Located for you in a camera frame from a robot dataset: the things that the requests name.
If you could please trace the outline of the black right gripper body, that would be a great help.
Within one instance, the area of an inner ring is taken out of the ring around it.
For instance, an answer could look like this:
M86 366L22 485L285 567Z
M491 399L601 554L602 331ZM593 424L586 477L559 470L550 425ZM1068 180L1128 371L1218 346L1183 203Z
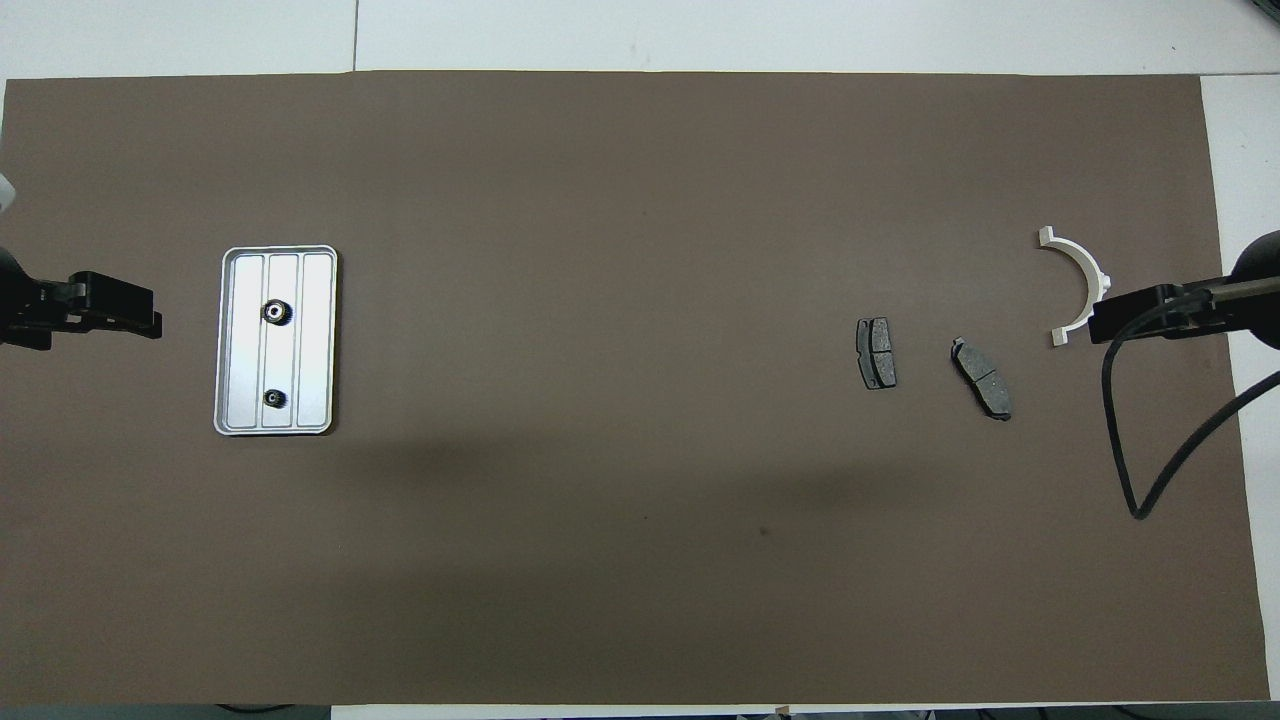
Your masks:
M1279 348L1279 232L1252 241L1226 275L1196 281L1187 292L1208 299L1190 310L1201 334L1247 331L1270 348Z

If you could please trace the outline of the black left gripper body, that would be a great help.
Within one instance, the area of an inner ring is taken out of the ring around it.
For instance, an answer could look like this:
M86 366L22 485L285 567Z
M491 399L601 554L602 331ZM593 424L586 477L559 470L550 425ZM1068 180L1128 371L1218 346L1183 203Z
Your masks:
M70 333L70 284L37 281L1 249L1 343L36 351L52 347L55 332Z

